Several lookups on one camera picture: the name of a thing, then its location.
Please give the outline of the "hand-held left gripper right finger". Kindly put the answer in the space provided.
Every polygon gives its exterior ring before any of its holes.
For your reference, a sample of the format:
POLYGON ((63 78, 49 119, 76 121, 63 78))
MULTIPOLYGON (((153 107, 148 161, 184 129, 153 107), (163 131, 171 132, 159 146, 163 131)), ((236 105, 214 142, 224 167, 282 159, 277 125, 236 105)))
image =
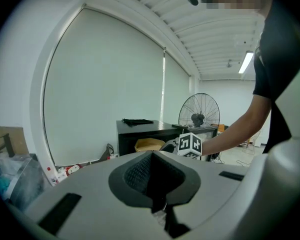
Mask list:
POLYGON ((200 186, 201 179, 193 169, 159 152, 151 154, 151 199, 154 207, 187 204, 200 186))

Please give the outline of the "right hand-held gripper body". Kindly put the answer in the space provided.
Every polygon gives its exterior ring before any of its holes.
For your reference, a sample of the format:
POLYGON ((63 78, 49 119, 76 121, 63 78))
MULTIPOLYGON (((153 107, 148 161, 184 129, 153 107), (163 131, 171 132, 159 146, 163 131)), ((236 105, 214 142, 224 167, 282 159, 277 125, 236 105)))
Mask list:
POLYGON ((179 137, 169 140, 163 145, 160 151, 200 160, 202 156, 202 140, 191 132, 180 134, 179 137))

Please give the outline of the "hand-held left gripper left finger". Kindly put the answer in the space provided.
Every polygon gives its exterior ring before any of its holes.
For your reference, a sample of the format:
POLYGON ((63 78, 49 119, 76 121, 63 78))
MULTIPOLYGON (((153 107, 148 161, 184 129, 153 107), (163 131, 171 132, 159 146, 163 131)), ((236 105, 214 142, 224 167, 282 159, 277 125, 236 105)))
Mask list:
POLYGON ((109 175, 108 185, 114 196, 130 207, 152 208, 153 200, 147 195, 151 178, 151 158, 147 151, 115 168, 109 175))

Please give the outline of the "beige plastic piece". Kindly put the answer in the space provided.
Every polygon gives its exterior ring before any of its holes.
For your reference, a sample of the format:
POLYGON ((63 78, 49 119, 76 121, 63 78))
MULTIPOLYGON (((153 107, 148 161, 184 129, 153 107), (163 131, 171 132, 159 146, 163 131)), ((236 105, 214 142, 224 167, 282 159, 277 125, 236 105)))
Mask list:
POLYGON ((138 139, 134 149, 136 152, 159 151, 166 143, 163 140, 155 138, 138 139))

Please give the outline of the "black box appliance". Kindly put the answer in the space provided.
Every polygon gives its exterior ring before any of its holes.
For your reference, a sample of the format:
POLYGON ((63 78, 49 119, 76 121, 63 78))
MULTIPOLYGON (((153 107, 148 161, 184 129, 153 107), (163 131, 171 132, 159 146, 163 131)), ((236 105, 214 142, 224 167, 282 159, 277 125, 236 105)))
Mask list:
POLYGON ((119 156, 135 153, 135 144, 139 139, 153 138, 167 143, 174 140, 181 134, 193 133, 198 136, 202 144, 205 140, 210 140, 217 135, 217 126, 207 128, 188 128, 178 124, 170 124, 163 121, 154 120, 153 124, 137 125, 129 127, 118 120, 117 127, 117 152, 119 156))

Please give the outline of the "person's right forearm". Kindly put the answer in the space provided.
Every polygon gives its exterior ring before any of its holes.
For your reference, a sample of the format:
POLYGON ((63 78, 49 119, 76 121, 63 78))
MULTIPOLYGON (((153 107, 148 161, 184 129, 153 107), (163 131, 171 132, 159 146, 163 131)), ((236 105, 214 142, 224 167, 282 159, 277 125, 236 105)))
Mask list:
POLYGON ((271 111, 271 100, 253 95, 247 111, 224 132, 202 143, 202 156, 232 149, 247 141, 264 125, 271 111))

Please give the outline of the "black floor fan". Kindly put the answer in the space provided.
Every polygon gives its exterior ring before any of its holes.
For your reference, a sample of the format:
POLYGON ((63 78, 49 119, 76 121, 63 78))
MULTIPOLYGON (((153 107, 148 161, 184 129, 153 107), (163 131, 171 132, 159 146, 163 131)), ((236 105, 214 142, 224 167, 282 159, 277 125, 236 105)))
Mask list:
POLYGON ((206 93, 196 93, 181 107, 178 124, 188 128, 209 128, 220 124, 217 102, 206 93))

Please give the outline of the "black folded cloth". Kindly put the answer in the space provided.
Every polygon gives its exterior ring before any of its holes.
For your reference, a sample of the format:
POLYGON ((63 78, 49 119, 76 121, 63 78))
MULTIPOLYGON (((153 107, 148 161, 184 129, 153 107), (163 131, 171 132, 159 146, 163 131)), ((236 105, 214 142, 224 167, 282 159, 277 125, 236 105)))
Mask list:
POLYGON ((123 123, 125 123, 126 125, 128 125, 129 127, 134 127, 134 126, 138 126, 138 125, 147 125, 147 124, 153 124, 154 123, 154 121, 147 120, 147 119, 127 119, 127 118, 123 118, 121 121, 123 123))

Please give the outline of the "white roller blind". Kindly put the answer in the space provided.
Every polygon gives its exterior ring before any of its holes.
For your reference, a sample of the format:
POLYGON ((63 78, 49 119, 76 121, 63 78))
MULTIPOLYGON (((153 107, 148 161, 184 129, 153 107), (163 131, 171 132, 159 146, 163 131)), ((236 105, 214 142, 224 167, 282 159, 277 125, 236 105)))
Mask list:
POLYGON ((44 92, 44 122, 56 166, 98 159, 117 144, 116 122, 158 120, 163 49, 130 25, 83 9, 61 38, 44 92))
POLYGON ((166 51, 163 56, 160 120, 178 124, 184 102, 190 96, 190 76, 166 51))

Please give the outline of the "long ceiling light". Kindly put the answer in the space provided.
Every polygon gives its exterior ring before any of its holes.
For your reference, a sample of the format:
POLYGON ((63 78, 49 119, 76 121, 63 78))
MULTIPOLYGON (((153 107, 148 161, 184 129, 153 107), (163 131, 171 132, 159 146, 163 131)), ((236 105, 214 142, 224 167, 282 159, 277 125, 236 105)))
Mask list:
POLYGON ((247 51, 246 52, 246 54, 244 56, 244 59, 243 59, 243 62, 242 62, 241 66, 240 66, 240 69, 238 71, 239 74, 243 74, 246 71, 246 69, 249 66, 253 56, 254 56, 253 51, 247 51))

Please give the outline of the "translucent plastic container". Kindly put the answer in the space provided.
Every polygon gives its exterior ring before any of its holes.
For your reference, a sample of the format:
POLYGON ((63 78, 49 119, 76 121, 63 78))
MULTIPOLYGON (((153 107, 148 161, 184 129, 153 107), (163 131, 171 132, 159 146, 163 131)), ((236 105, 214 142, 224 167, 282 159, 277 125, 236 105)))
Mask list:
POLYGON ((0 153, 0 196, 5 202, 23 212, 50 187, 34 153, 0 153))

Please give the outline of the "person's black shirt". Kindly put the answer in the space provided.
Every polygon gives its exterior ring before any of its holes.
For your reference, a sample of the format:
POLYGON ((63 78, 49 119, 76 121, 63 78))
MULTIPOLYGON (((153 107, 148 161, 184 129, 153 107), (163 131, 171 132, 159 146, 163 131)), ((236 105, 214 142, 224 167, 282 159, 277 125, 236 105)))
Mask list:
POLYGON ((264 153, 291 137, 276 100, 300 70, 300 24, 278 1, 273 0, 254 57, 253 94, 270 99, 269 136, 264 153))

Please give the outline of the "brown cardboard box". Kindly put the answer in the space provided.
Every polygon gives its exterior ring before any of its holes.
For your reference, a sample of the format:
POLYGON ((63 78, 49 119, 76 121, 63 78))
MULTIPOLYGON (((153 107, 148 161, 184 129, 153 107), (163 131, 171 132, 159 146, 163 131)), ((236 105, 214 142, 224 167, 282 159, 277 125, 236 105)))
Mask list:
POLYGON ((0 126, 0 154, 7 153, 10 158, 28 155, 29 150, 22 127, 0 126))

